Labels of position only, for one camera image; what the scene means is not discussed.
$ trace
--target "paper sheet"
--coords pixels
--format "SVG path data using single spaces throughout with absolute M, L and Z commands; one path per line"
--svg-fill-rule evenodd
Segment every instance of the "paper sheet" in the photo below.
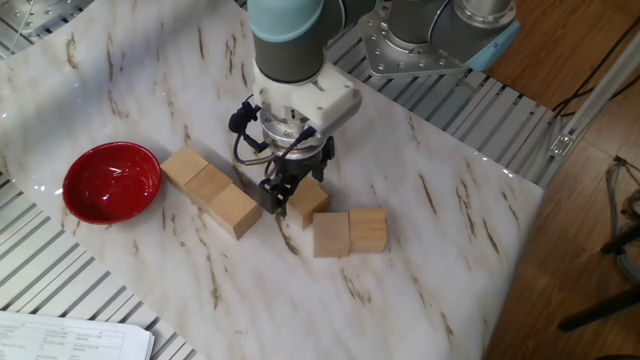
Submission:
M 152 345 L 133 325 L 0 311 L 0 360 L 147 360 Z

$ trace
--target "cube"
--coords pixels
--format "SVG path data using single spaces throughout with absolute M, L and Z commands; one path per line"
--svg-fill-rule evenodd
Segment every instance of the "cube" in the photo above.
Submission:
M 313 214 L 313 257 L 349 255 L 349 213 Z
M 213 199 L 207 212 L 236 240 L 260 220 L 258 204 L 233 184 Z
M 207 161 L 195 151 L 183 147 L 160 165 L 169 181 L 180 191 L 184 191 L 187 183 L 208 165 Z
M 387 219 L 384 209 L 349 210 L 351 253 L 381 253 L 387 245 Z
M 227 175 L 215 166 L 207 164 L 193 179 L 189 180 L 185 186 L 185 194 L 196 205 L 206 209 L 231 184 L 233 181 Z
M 305 177 L 287 202 L 287 217 L 305 229 L 313 222 L 313 214 L 327 211 L 329 195 L 311 178 Z

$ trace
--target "metal mounting plate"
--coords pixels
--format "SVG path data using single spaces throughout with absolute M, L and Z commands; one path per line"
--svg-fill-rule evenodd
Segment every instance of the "metal mounting plate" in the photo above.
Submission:
M 22 34 L 36 36 L 62 18 L 78 11 L 78 8 L 86 8 L 91 2 L 93 0 L 0 0 L 0 18 L 17 31 L 22 26 L 24 17 L 29 15 Z
M 395 37 L 388 26 L 390 12 L 391 4 L 383 3 L 358 23 L 371 73 L 380 77 L 399 78 L 456 74 L 468 70 L 429 43 L 410 44 Z
M 549 155 L 553 157 L 564 157 L 571 148 L 576 139 L 569 134 L 560 134 L 551 145 Z

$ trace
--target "white marble table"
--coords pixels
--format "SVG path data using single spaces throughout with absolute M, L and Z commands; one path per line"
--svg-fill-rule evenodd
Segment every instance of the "white marble table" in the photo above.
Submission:
M 323 188 L 387 210 L 384 254 L 313 259 L 312 230 L 267 213 L 236 242 L 168 183 L 123 224 L 67 213 L 67 168 L 113 140 L 192 146 L 253 194 L 226 129 L 252 54 L 231 0 L 98 0 L 0 63 L 0 171 L 205 358 L 479 359 L 542 190 L 367 86 Z

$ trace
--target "cable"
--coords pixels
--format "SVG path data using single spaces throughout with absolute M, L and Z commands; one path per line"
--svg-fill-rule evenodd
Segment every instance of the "cable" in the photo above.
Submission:
M 627 83 L 627 85 L 625 85 L 625 86 L 621 87 L 621 88 L 620 88 L 620 90 L 618 90 L 618 91 L 616 91 L 615 93 L 613 93 L 613 95 L 611 95 L 611 99 L 609 99 L 609 101 L 611 101 L 611 100 L 613 100 L 613 99 L 617 98 L 618 96 L 622 95 L 622 93 L 623 93 L 623 92 L 625 92 L 625 91 L 629 90 L 629 88 L 631 88 L 633 85 L 635 85 L 635 84 L 638 82 L 638 80 L 640 80 L 640 74 L 636 75 L 636 77 L 634 77 L 631 81 L 629 81 L 629 82 Z M 593 91 L 593 89 L 595 89 L 595 88 L 591 88 L 591 89 L 589 89 L 589 90 L 586 90 L 586 91 L 584 91 L 584 92 L 581 92 L 580 94 L 578 94 L 578 95 L 576 96 L 576 99 L 577 99 L 577 98 L 579 98 L 579 97 L 581 97 L 581 96 L 584 96 L 584 95 L 587 95 L 587 94 L 591 93 L 591 92 Z M 564 113 L 564 114 L 562 114 L 562 115 L 560 115 L 560 116 L 561 116 L 561 117 L 564 117 L 564 116 L 571 116 L 571 115 L 575 115 L 575 113 L 576 113 L 575 111 L 571 111 L 571 112 L 568 112 L 568 113 Z
M 618 40 L 613 44 L 613 46 L 609 49 L 609 51 L 605 54 L 605 56 L 602 58 L 602 60 L 600 60 L 600 63 L 598 63 L 598 65 L 596 65 L 596 67 L 591 71 L 591 73 L 589 74 L 589 76 L 587 76 L 586 79 L 584 79 L 584 81 L 582 82 L 582 84 L 580 84 L 580 86 L 576 89 L 576 91 L 574 91 L 574 93 L 568 97 L 567 99 L 561 101 L 558 105 L 556 105 L 554 107 L 554 109 L 558 109 L 558 111 L 554 112 L 554 118 L 558 117 L 558 115 L 560 115 L 564 109 L 567 108 L 567 106 L 569 106 L 569 104 L 571 103 L 571 101 L 577 99 L 578 94 L 580 93 L 580 90 L 582 90 L 582 88 L 584 88 L 589 81 L 591 81 L 591 79 L 593 79 L 593 77 L 596 75 L 596 73 L 600 70 L 600 68 L 602 68 L 602 66 L 607 62 L 607 60 L 609 60 L 609 58 L 611 57 L 611 55 L 613 54 L 613 52 L 618 48 L 618 46 L 620 46 L 620 44 L 624 41 L 624 39 L 629 36 L 629 34 L 633 31 L 633 29 L 638 26 L 638 24 L 640 24 L 640 17 L 638 17 L 628 28 L 627 30 L 625 30 L 624 33 L 622 33 L 622 36 L 620 36 L 618 38 Z
M 233 142 L 233 158 L 235 159 L 236 162 L 242 164 L 242 165 L 246 165 L 246 166 L 253 166 L 253 165 L 260 165 L 260 164 L 264 164 L 266 162 L 270 162 L 273 161 L 273 159 L 276 158 L 275 154 L 271 154 L 269 156 L 265 156 L 263 158 L 258 158 L 258 159 L 253 159 L 253 160 L 242 160 L 240 159 L 240 156 L 238 156 L 238 144 L 240 144 L 240 137 L 242 135 L 238 134 L 236 136 L 236 140 Z
M 638 171 L 639 169 L 634 165 L 629 164 L 626 160 L 621 157 L 616 156 L 614 162 L 609 165 L 606 172 L 606 180 L 607 180 L 607 192 L 609 195 L 609 210 L 611 212 L 611 238 L 615 238 L 620 233 L 618 229 L 618 211 L 616 206 L 616 197 L 615 197 L 615 187 L 618 182 L 618 175 L 620 173 L 621 168 L 626 168 L 627 172 L 631 174 L 630 168 Z M 618 263 L 618 267 L 620 271 L 624 274 L 624 276 L 634 284 L 640 284 L 640 268 L 636 266 L 636 264 L 629 258 L 624 248 L 620 249 L 616 255 L 616 262 Z
M 33 11 L 33 5 L 35 3 L 36 3 L 36 0 L 32 0 L 31 1 L 31 6 L 29 7 L 29 12 L 27 13 L 27 16 L 24 17 L 24 21 L 22 22 L 22 25 L 20 26 L 20 30 L 18 30 L 18 34 L 13 39 L 13 44 L 11 44 L 11 47 L 9 48 L 9 56 L 11 56 L 11 53 L 13 53 L 13 48 L 16 46 L 16 43 L 18 42 L 18 38 L 20 37 L 20 34 L 22 34 L 22 30 L 24 29 L 24 25 L 27 23 L 27 19 L 29 19 L 29 16 L 31 16 L 31 11 Z
M 267 163 L 267 166 L 264 167 L 264 177 L 265 177 L 265 179 L 270 179 L 271 178 L 271 174 L 269 174 L 269 168 L 271 167 L 271 164 L 273 164 L 273 161 L 269 161 Z
M 291 143 L 291 145 L 289 145 L 287 150 L 285 150 L 282 153 L 282 155 L 280 155 L 280 157 L 283 159 L 286 158 L 287 155 L 289 155 L 289 153 L 291 152 L 291 150 L 293 150 L 293 148 L 300 145 L 301 142 L 307 140 L 308 138 L 313 137 L 317 132 L 318 131 L 312 126 L 309 126 L 306 129 L 302 130 L 300 135 L 298 135 L 298 137 Z

